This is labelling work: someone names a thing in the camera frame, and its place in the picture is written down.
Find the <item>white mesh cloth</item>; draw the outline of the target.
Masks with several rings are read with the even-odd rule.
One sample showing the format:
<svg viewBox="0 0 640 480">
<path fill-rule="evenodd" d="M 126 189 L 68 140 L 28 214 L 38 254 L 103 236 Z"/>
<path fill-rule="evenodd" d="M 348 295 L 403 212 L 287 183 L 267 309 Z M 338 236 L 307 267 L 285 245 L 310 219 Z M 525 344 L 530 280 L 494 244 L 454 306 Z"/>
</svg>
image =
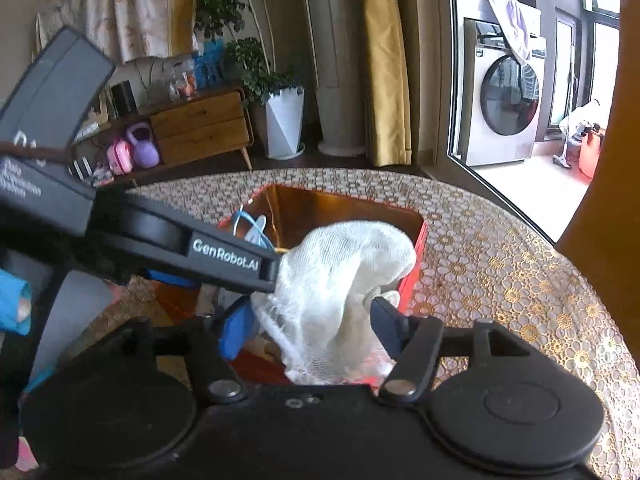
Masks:
<svg viewBox="0 0 640 480">
<path fill-rule="evenodd" d="M 295 385 L 378 385 L 394 365 L 371 326 L 382 297 L 400 303 L 399 282 L 416 265 L 405 232 L 378 221 L 311 231 L 281 258 L 274 292 L 250 297 L 262 331 L 279 347 Z"/>
</svg>

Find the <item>purple kettlebell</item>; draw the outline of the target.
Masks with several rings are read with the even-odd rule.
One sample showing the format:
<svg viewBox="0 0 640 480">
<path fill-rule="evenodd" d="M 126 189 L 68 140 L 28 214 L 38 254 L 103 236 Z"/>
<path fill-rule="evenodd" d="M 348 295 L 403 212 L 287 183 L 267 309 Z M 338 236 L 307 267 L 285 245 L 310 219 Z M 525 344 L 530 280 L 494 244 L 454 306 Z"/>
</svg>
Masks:
<svg viewBox="0 0 640 480">
<path fill-rule="evenodd" d="M 126 130 L 126 138 L 132 146 L 134 163 L 142 169 L 151 169 L 160 163 L 160 152 L 148 122 L 137 122 Z"/>
</svg>

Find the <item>pink toy case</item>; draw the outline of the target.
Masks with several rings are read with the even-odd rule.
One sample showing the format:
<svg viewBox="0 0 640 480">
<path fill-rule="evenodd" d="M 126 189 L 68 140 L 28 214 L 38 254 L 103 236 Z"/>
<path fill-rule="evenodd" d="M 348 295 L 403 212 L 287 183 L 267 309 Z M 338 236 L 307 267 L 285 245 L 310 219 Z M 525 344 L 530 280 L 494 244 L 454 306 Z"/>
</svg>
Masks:
<svg viewBox="0 0 640 480">
<path fill-rule="evenodd" d="M 106 152 L 108 166 L 115 176 L 130 174 L 134 170 L 132 146 L 125 139 L 116 139 Z"/>
</svg>

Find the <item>blue patterned face mask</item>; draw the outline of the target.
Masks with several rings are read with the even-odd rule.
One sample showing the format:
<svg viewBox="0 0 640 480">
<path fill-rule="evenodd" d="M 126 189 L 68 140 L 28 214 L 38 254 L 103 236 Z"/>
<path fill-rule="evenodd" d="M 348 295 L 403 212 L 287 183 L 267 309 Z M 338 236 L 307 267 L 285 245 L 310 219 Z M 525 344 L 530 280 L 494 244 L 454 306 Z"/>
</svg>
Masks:
<svg viewBox="0 0 640 480">
<path fill-rule="evenodd" d="M 267 218 L 264 214 L 254 218 L 245 210 L 240 209 L 232 214 L 231 220 L 231 232 L 233 235 L 238 235 L 240 224 L 246 223 L 248 230 L 242 235 L 243 240 L 246 240 L 250 244 L 271 250 L 272 252 L 276 250 L 270 238 L 265 234 Z"/>
</svg>

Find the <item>red tin box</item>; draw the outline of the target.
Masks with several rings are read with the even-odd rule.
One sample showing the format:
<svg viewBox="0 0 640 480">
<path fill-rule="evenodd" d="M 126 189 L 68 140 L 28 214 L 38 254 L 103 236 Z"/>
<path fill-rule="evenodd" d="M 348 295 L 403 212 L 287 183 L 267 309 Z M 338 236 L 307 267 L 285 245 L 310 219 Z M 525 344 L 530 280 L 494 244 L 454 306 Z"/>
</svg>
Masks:
<svg viewBox="0 0 640 480">
<path fill-rule="evenodd" d="M 416 265 L 398 285 L 400 303 L 396 309 L 406 310 L 413 285 L 418 279 L 426 243 L 427 226 L 422 214 L 373 200 L 292 188 L 283 184 L 264 186 L 241 209 L 254 218 L 261 214 L 266 216 L 265 234 L 281 258 L 298 246 L 311 231 L 338 222 L 378 221 L 405 232 L 416 250 Z M 231 217 L 220 222 L 221 229 L 230 233 L 231 225 Z M 247 230 L 248 225 L 241 223 L 239 234 L 235 236 L 242 237 Z M 291 382 L 284 374 L 279 347 L 260 326 L 257 336 L 244 344 L 231 364 L 242 378 L 253 382 L 280 385 Z"/>
</svg>

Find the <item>black cylinder speaker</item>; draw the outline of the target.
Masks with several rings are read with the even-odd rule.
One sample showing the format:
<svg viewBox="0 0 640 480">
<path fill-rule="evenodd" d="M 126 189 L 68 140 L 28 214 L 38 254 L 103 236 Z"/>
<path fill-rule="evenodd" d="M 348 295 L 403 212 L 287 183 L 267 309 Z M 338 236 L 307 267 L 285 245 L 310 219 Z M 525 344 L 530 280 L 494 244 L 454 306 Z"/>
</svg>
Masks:
<svg viewBox="0 0 640 480">
<path fill-rule="evenodd" d="M 138 106 L 129 80 L 114 84 L 111 88 L 114 109 L 118 117 L 134 113 Z"/>
</svg>

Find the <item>wooden drawer cabinet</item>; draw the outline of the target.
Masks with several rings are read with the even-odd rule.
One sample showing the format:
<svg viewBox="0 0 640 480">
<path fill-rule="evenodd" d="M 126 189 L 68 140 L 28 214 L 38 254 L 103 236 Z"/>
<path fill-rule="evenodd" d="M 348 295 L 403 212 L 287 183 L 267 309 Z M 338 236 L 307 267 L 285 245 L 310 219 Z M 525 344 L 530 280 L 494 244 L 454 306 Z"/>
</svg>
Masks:
<svg viewBox="0 0 640 480">
<path fill-rule="evenodd" d="M 244 91 L 222 86 L 195 92 L 190 98 L 140 108 L 100 125 L 99 130 L 75 144 L 75 157 L 68 172 L 87 180 L 101 165 L 106 166 L 108 148 L 126 138 L 129 129 L 151 129 L 151 141 L 160 163 L 144 169 L 138 165 L 110 185 L 138 183 L 143 178 L 214 156 L 238 152 L 246 168 L 252 169 L 248 148 L 254 142 L 250 115 L 243 104 Z"/>
</svg>

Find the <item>glass figurine ornaments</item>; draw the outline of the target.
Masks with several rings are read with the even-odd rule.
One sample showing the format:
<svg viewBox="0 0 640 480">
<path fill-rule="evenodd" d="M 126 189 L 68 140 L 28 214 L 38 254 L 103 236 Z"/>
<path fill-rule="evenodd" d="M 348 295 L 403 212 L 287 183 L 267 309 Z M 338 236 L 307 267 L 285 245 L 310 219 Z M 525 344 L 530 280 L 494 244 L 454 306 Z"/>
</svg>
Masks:
<svg viewBox="0 0 640 480">
<path fill-rule="evenodd" d="M 192 58 L 171 65 L 168 80 L 168 93 L 171 101 L 189 99 L 196 90 L 194 63 Z"/>
</svg>

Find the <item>mustard yellow curtain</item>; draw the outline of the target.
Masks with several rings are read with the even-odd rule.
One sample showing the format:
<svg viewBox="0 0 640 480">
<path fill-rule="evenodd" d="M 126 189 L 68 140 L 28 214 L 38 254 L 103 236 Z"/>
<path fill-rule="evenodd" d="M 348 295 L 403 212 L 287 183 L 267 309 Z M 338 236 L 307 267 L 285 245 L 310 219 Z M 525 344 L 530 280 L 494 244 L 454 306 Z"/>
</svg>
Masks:
<svg viewBox="0 0 640 480">
<path fill-rule="evenodd" d="M 397 0 L 362 0 L 369 99 L 369 155 L 374 166 L 411 164 L 409 81 Z"/>
</svg>

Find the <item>mustard leather chair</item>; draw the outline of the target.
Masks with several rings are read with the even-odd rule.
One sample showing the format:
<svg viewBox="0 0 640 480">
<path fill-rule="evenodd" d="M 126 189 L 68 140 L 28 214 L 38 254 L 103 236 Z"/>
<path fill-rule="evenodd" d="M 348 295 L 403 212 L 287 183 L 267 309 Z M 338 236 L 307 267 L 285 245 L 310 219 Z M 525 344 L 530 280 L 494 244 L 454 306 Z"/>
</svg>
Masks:
<svg viewBox="0 0 640 480">
<path fill-rule="evenodd" d="M 639 0 L 622 0 L 608 132 L 588 191 L 556 249 L 576 266 L 639 357 Z"/>
</svg>

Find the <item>green potted tree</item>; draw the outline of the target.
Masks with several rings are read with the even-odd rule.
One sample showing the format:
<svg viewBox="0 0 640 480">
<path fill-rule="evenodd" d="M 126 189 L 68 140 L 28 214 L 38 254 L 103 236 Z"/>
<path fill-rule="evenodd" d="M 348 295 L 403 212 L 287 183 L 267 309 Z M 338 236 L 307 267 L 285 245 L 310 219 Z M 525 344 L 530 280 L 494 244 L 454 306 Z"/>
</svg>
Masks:
<svg viewBox="0 0 640 480">
<path fill-rule="evenodd" d="M 194 32 L 209 41 L 228 37 L 224 66 L 242 81 L 246 100 L 265 105 L 292 91 L 304 93 L 289 70 L 278 70 L 268 6 L 262 6 L 266 24 L 260 24 L 253 0 L 195 0 Z"/>
</svg>

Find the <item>silver washing machine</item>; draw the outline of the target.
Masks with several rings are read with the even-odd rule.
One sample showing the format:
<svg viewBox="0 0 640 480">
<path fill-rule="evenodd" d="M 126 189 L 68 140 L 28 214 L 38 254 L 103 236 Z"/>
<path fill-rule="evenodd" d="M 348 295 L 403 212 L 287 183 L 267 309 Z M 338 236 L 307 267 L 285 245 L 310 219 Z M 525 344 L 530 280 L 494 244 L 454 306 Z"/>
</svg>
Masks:
<svg viewBox="0 0 640 480">
<path fill-rule="evenodd" d="M 522 162 L 533 154 L 547 41 L 529 38 L 532 57 L 516 59 L 499 25 L 464 21 L 464 79 L 457 154 L 469 167 Z"/>
</svg>

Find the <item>red bucket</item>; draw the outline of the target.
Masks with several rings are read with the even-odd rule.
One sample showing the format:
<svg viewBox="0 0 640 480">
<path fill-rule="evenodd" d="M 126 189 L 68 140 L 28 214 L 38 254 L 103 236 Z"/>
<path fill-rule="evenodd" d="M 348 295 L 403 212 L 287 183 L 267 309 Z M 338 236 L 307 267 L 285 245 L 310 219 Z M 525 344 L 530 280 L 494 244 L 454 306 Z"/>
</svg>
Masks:
<svg viewBox="0 0 640 480">
<path fill-rule="evenodd" d="M 582 146 L 580 147 L 578 166 L 579 170 L 589 179 L 592 179 L 602 151 L 605 131 L 586 130 L 582 133 Z"/>
</svg>

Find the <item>lavender towel on washer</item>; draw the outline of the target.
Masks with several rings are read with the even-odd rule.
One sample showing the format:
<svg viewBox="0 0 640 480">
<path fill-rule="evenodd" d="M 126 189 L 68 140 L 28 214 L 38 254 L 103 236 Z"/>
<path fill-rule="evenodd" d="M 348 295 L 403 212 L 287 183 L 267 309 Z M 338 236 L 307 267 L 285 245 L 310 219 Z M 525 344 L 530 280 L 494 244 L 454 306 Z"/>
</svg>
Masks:
<svg viewBox="0 0 640 480">
<path fill-rule="evenodd" d="M 527 65 L 532 57 L 530 36 L 539 36 L 541 10 L 518 0 L 487 0 L 514 58 Z"/>
</svg>

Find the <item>floral sheet on wall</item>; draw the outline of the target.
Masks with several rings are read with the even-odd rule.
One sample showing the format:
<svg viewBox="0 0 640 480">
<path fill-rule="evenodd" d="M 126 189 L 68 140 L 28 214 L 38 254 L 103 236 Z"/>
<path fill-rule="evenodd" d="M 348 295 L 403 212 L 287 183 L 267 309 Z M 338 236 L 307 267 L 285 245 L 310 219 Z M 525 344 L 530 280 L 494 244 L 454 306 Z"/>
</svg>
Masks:
<svg viewBox="0 0 640 480">
<path fill-rule="evenodd" d="M 68 26 L 122 65 L 196 50 L 195 0 L 48 0 L 35 16 L 34 52 Z"/>
</svg>

